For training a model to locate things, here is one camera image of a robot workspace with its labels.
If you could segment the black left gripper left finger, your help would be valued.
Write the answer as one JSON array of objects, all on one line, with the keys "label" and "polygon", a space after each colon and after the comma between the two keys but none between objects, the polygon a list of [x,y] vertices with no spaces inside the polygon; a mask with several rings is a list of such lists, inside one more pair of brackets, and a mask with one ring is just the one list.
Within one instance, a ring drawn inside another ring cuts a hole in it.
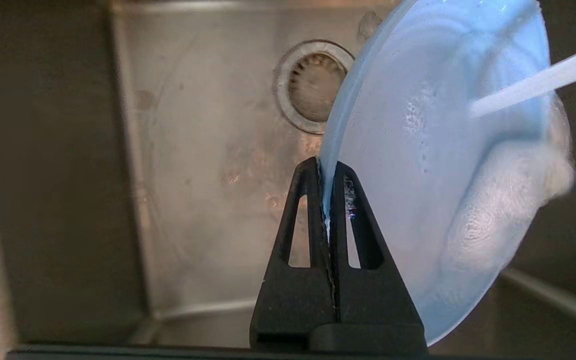
[{"label": "black left gripper left finger", "polygon": [[[290,265],[300,199],[306,197],[306,268]],[[295,167],[249,326],[252,349],[299,351],[313,330],[335,321],[330,250],[323,221],[322,187],[315,157]]]}]

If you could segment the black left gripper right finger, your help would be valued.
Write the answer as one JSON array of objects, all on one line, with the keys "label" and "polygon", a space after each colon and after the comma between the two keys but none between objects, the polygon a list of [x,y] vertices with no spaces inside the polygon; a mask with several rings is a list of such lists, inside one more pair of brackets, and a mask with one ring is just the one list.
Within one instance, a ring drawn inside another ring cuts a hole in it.
[{"label": "black left gripper right finger", "polygon": [[427,353],[425,327],[358,175],[338,162],[330,203],[336,353]]}]

